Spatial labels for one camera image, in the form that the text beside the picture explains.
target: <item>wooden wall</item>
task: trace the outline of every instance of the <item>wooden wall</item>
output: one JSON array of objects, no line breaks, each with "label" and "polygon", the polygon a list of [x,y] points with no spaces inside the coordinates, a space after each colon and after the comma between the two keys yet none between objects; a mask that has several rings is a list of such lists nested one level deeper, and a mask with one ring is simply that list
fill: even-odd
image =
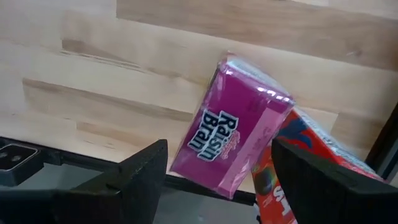
[{"label": "wooden wall", "polygon": [[166,138],[171,162],[232,50],[364,159],[398,102],[397,12],[395,0],[0,0],[0,135],[111,161]]}]

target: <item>raisin bran box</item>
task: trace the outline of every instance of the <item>raisin bran box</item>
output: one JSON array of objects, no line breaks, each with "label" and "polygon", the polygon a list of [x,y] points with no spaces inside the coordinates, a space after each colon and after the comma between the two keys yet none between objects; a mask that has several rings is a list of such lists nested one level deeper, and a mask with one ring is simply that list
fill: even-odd
[{"label": "raisin bran box", "polygon": [[293,105],[270,76],[228,54],[217,66],[170,171],[232,198]]},{"label": "raisin bran box", "polygon": [[[347,169],[382,181],[368,165],[346,152],[337,140],[297,108],[294,108],[287,116],[277,138],[282,138]],[[271,158],[271,144],[266,147],[253,167],[252,175],[262,223],[297,223],[275,173]]]}]

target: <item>red packaging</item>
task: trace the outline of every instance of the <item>red packaging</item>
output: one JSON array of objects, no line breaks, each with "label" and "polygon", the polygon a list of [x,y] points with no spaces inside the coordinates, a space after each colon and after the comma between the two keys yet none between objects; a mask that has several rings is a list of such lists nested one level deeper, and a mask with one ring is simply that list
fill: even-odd
[{"label": "red packaging", "polygon": [[[362,175],[383,181],[368,165],[346,152],[342,144],[297,108],[283,122],[277,138],[295,144]],[[253,167],[252,175],[262,223],[296,223],[275,173],[271,158],[271,144],[267,146],[257,164]]]}]

